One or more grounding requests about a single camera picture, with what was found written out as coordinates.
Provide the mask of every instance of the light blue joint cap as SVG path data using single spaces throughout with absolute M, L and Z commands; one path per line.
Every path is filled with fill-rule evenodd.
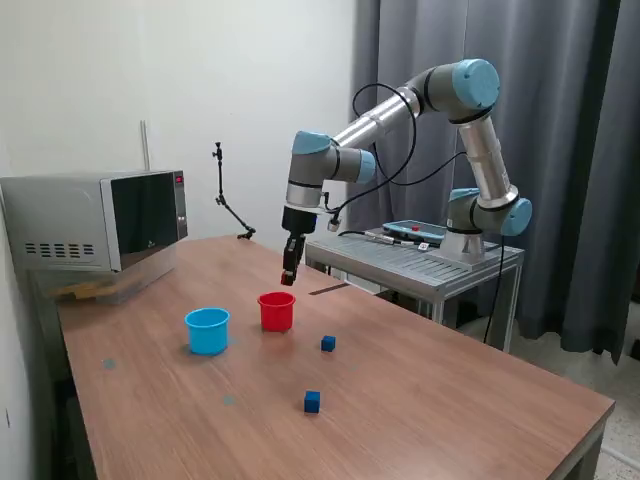
M 533 213 L 533 207 L 531 202 L 526 198 L 519 199 L 511 210 L 509 215 L 504 219 L 502 227 L 500 227 L 500 233 L 506 237 L 515 237 L 524 232 L 529 221 L 531 220 L 531 214 Z
M 360 150 L 360 172 L 356 183 L 368 183 L 376 173 L 376 157 L 371 152 Z
M 449 194 L 449 201 L 452 202 L 458 198 L 470 197 L 472 195 L 478 195 L 479 193 L 479 188 L 455 188 L 451 190 L 451 193 Z
M 500 93 L 498 72 L 486 60 L 462 60 L 453 68 L 453 89 L 458 99 L 469 108 L 489 108 Z
M 329 135 L 300 130 L 296 133 L 296 138 L 293 140 L 291 153 L 295 155 L 307 155 L 322 152 L 330 146 L 331 137 Z

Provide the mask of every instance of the black tripod stand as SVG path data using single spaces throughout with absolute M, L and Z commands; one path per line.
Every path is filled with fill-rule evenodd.
M 256 229 L 247 225 L 237 214 L 233 211 L 233 209 L 227 203 L 227 200 L 224 198 L 224 194 L 222 193 L 222 148 L 220 148 L 220 142 L 216 142 L 216 151 L 212 153 L 213 158 L 218 159 L 218 189 L 219 194 L 216 197 L 216 203 L 218 205 L 222 205 L 226 208 L 231 215 L 234 216 L 236 220 L 244 227 L 247 231 L 246 233 L 241 233 L 238 235 L 238 238 L 246 238 L 247 240 L 251 240 L 251 237 L 254 233 L 256 233 Z

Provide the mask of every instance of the blue cube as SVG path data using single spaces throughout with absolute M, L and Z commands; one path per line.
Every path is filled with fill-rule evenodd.
M 320 342 L 320 349 L 323 352 L 333 352 L 334 348 L 336 348 L 336 337 L 325 335 Z
M 304 394 L 304 411 L 305 413 L 320 412 L 320 392 L 307 390 Z

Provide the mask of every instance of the plastic cup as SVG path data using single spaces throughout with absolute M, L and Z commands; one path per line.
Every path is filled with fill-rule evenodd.
M 231 314 L 224 308 L 201 308 L 184 317 L 189 347 L 198 355 L 218 355 L 227 348 L 227 324 Z
M 287 292 L 265 293 L 258 297 L 260 322 L 269 332 L 286 332 L 293 325 L 293 304 L 296 297 Z

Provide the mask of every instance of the black cable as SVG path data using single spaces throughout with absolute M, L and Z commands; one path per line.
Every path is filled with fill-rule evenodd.
M 407 158 L 405 159 L 403 164 L 400 166 L 400 168 L 393 175 L 391 175 L 390 177 L 388 177 L 386 180 L 384 180 L 382 183 L 379 183 L 375 187 L 372 187 L 372 188 L 370 188 L 368 190 L 365 190 L 364 192 L 360 192 L 357 195 L 354 195 L 351 198 L 348 198 L 347 200 L 342 202 L 342 205 L 340 205 L 339 207 L 334 208 L 331 211 L 331 213 L 333 213 L 333 218 L 334 219 L 338 218 L 338 216 L 340 215 L 340 212 L 342 211 L 342 209 L 344 207 L 346 207 L 348 204 L 350 204 L 354 200 L 357 200 L 360 197 L 363 197 L 363 196 L 365 196 L 365 195 L 367 195 L 367 194 L 369 194 L 371 192 L 375 192 L 376 190 L 384 187 L 389 182 L 391 182 L 391 180 L 393 180 L 398 175 L 400 175 L 400 172 L 402 172 L 402 170 L 404 170 L 404 168 L 409 164 L 409 161 L 411 160 L 411 157 L 413 157 L 413 152 L 416 149 L 416 139 L 417 139 L 418 127 L 416 125 L 416 117 L 413 115 L 413 109 L 411 108 L 411 105 L 409 104 L 407 99 L 404 98 L 402 96 L 402 94 L 400 92 L 398 92 L 395 88 L 390 87 L 389 85 L 386 85 L 384 83 L 379 83 L 379 82 L 369 83 L 369 84 L 365 85 L 364 87 L 360 88 L 360 90 L 358 90 L 355 93 L 355 95 L 353 96 L 354 99 L 357 98 L 358 95 L 360 95 L 361 92 L 363 92 L 367 88 L 371 88 L 371 87 L 381 87 L 381 88 L 385 88 L 385 89 L 393 92 L 395 95 L 397 95 L 400 98 L 400 100 L 402 100 L 402 102 L 404 103 L 405 107 L 407 107 L 407 110 L 409 111 L 409 117 L 411 118 L 411 125 L 413 127 L 413 138 L 411 139 L 411 148 L 409 149 L 409 153 L 407 154 Z
M 356 94 L 353 96 L 353 100 L 351 101 L 351 109 L 353 110 L 353 113 L 357 117 L 360 117 L 360 112 L 358 112 L 358 110 L 356 109 L 356 99 L 358 98 L 358 93 L 361 92 L 361 91 L 362 91 L 362 89 L 359 90 L 358 92 L 356 92 Z M 429 180 L 436 173 L 438 173 L 444 167 L 449 165 L 449 163 L 451 163 L 453 160 L 455 160 L 458 156 L 460 156 L 462 154 L 464 154 L 464 155 L 467 154 L 467 152 L 465 152 L 465 151 L 458 152 L 453 157 L 451 157 L 449 160 L 447 160 L 442 165 L 440 165 L 438 168 L 436 168 L 433 172 L 429 173 L 427 176 L 421 178 L 420 180 L 415 180 L 413 182 L 408 182 L 408 183 L 400 183 L 400 182 L 394 182 L 392 179 L 389 179 L 389 176 L 387 175 L 387 172 L 384 171 L 384 167 L 382 166 L 382 162 L 380 162 L 380 156 L 378 155 L 378 148 L 376 147 L 376 142 L 373 142 L 372 150 L 373 150 L 373 157 L 376 159 L 376 165 L 378 166 L 378 169 L 380 170 L 380 173 L 382 174 L 382 176 L 384 178 L 386 178 L 387 180 L 389 180 L 389 182 L 392 183 L 393 185 L 397 185 L 399 187 L 411 187 L 412 185 L 417 185 L 417 184 L 422 183 L 422 182 L 424 182 L 426 180 Z
M 354 234 L 354 235 L 364 235 L 364 232 L 360 231 L 360 230 L 344 230 L 342 232 L 340 232 L 338 234 L 339 237 L 341 237 L 342 235 L 348 235 L 348 234 Z
M 484 331 L 484 340 L 482 341 L 482 343 L 487 343 L 487 336 L 489 335 L 489 328 L 491 327 L 491 320 L 493 320 L 493 312 L 496 309 L 498 292 L 500 291 L 500 280 L 502 279 L 503 265 L 504 265 L 504 237 L 500 236 L 500 268 L 498 269 L 498 280 L 496 281 L 496 291 L 493 294 L 493 302 L 491 304 L 491 313 L 489 314 L 489 321 L 487 322 L 487 328 Z
M 426 175 L 425 177 L 422 177 L 420 180 L 414 180 L 413 182 L 408 182 L 408 183 L 395 183 L 394 185 L 399 185 L 401 187 L 410 187 L 412 185 L 417 185 L 418 183 L 422 183 L 425 180 L 429 180 L 431 177 L 433 177 L 436 173 L 438 173 L 440 170 L 442 170 L 444 167 L 446 167 L 447 165 L 449 165 L 451 162 L 453 162 L 456 158 L 458 158 L 460 155 L 466 155 L 467 152 L 458 152 L 456 153 L 453 157 L 451 157 L 449 160 L 447 160 L 446 162 L 444 162 L 442 165 L 440 165 L 438 168 L 436 168 L 433 172 L 429 173 L 428 175 Z

